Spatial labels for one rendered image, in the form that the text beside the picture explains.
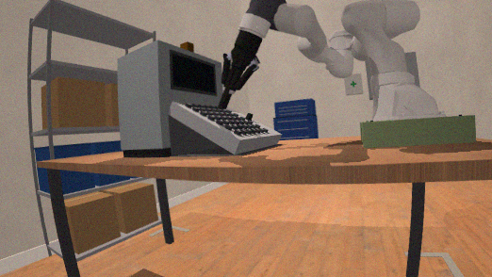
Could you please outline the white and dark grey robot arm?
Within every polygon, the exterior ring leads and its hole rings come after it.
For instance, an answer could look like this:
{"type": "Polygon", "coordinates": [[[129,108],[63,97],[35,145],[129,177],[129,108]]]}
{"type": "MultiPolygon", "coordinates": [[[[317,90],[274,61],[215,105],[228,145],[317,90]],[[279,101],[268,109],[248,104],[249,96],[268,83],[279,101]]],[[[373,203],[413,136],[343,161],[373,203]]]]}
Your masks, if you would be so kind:
{"type": "Polygon", "coordinates": [[[434,96],[415,85],[415,77],[407,72],[403,48],[391,40],[415,29],[419,20],[420,10],[415,1],[356,1],[342,10],[345,30],[333,32],[328,47],[315,11],[308,5],[287,4],[286,0],[251,0],[238,31],[264,39],[269,29],[299,36],[299,51],[314,62],[325,63],[326,70],[337,78],[352,75],[353,58],[369,58],[371,121],[447,117],[445,111],[438,111],[434,96]]]}

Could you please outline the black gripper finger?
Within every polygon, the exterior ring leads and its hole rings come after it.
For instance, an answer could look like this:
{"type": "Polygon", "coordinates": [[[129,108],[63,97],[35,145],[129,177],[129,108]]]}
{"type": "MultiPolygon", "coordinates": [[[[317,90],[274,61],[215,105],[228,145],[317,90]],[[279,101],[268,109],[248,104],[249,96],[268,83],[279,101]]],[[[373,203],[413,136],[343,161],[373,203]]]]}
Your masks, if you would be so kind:
{"type": "Polygon", "coordinates": [[[241,90],[250,76],[259,69],[259,66],[256,65],[255,61],[251,61],[250,67],[245,71],[246,68],[241,68],[245,56],[241,56],[237,65],[237,69],[235,74],[231,80],[229,87],[227,87],[226,93],[224,94],[223,100],[221,102],[221,109],[226,109],[232,94],[235,94],[236,90],[241,90]],[[243,73],[245,71],[245,73],[243,73]]]}
{"type": "Polygon", "coordinates": [[[227,87],[229,87],[229,84],[231,83],[231,80],[232,80],[234,73],[236,71],[236,68],[237,68],[236,62],[238,60],[238,53],[234,53],[232,63],[231,63],[231,59],[232,59],[231,53],[223,54],[224,62],[223,62],[223,68],[222,68],[221,83],[224,84],[224,86],[222,88],[223,94],[222,94],[222,97],[221,97],[221,100],[220,100],[218,107],[221,107],[221,102],[223,100],[224,94],[226,93],[227,87]],[[230,69],[230,67],[231,67],[231,69],[230,69]],[[226,78],[227,78],[227,80],[226,80],[226,78]]]}

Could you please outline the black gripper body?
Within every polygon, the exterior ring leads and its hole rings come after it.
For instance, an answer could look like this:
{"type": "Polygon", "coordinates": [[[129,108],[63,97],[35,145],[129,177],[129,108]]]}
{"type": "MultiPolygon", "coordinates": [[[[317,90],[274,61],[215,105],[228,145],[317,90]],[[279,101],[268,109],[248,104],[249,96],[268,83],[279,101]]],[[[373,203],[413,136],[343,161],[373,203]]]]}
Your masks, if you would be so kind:
{"type": "Polygon", "coordinates": [[[246,68],[251,64],[251,61],[255,60],[255,55],[259,49],[261,42],[262,38],[258,37],[257,35],[248,31],[239,30],[238,37],[235,42],[235,47],[231,51],[232,60],[234,53],[238,53],[238,60],[236,62],[236,65],[238,65],[240,57],[245,56],[241,67],[246,68]]]}

